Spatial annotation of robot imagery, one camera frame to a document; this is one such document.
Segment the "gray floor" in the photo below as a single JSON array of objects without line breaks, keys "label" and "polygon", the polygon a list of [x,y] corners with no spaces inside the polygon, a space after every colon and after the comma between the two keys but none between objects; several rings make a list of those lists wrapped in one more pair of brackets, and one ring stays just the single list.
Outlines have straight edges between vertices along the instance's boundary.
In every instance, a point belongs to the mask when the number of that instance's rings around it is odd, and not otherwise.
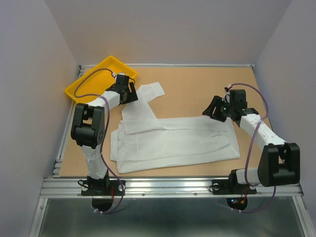
[{"label": "gray floor", "polygon": [[[249,198],[247,210],[268,197]],[[110,215],[93,213],[90,199],[51,199],[42,237],[302,237],[291,197],[276,197],[269,208],[237,213],[220,198],[125,199]]]}]

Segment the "white wall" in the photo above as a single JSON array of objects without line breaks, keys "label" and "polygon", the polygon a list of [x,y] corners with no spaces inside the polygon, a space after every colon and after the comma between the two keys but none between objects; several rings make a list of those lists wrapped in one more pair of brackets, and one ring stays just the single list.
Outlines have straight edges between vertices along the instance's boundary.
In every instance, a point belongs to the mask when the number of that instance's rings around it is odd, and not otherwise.
[{"label": "white wall", "polygon": [[291,0],[46,0],[81,65],[255,63]]},{"label": "white wall", "polygon": [[255,66],[277,134],[301,148],[304,201],[316,226],[316,1],[294,0]]},{"label": "white wall", "polygon": [[0,1],[0,231],[28,236],[77,63],[43,0]]}]

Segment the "folded fabric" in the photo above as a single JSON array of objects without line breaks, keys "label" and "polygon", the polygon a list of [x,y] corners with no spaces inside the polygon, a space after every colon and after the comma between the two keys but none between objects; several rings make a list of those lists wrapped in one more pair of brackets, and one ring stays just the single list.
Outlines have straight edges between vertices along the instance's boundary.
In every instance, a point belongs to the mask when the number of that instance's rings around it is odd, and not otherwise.
[{"label": "folded fabric", "polygon": [[110,159],[119,173],[239,158],[230,119],[205,116],[157,119],[148,102],[164,95],[158,82],[142,85],[138,101],[122,110],[123,120],[111,133]]}]

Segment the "tan tabletop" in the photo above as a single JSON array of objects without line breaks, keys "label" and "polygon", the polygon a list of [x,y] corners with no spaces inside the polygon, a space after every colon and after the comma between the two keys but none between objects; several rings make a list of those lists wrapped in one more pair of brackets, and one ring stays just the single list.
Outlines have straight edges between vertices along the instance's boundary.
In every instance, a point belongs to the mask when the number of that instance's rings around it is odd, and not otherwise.
[{"label": "tan tabletop", "polygon": [[[138,72],[136,89],[142,84],[160,82],[165,95],[149,105],[158,119],[201,116],[214,95],[224,96],[224,87],[235,82],[248,83],[258,88],[251,68],[135,68]],[[262,116],[264,104],[253,89],[234,86],[246,90],[248,107],[254,107]],[[116,162],[110,160],[110,132],[118,128],[122,120],[118,106],[111,110],[108,135],[105,138],[103,153],[110,168],[118,173]],[[227,176],[232,169],[244,168],[251,137],[234,123],[238,140],[240,159],[217,161],[205,164],[157,168],[122,174],[123,177],[144,176]],[[69,138],[60,170],[61,177],[82,177],[87,175],[87,166],[81,148]],[[257,167],[261,151],[257,145],[252,149],[249,167]]]}]

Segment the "yellow plastic tray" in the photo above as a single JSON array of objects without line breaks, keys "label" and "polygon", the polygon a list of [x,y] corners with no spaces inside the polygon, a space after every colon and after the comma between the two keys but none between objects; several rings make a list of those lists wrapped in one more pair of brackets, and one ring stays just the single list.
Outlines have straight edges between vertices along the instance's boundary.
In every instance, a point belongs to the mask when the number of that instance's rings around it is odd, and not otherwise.
[{"label": "yellow plastic tray", "polygon": [[[84,80],[90,73],[99,68],[108,68],[116,74],[124,72],[125,75],[133,78],[136,81],[137,72],[135,70],[131,69],[129,66],[125,65],[115,57],[109,56],[93,69],[85,73],[81,78],[68,86],[65,89],[65,93],[77,103],[88,103],[94,100],[96,98],[95,96],[76,98],[74,96],[74,91],[82,80]],[[111,76],[111,73],[109,71],[102,70],[96,72],[81,85],[81,87],[77,91],[77,95],[84,95],[88,93],[102,95],[107,88],[114,84],[114,82],[114,78]]]}]

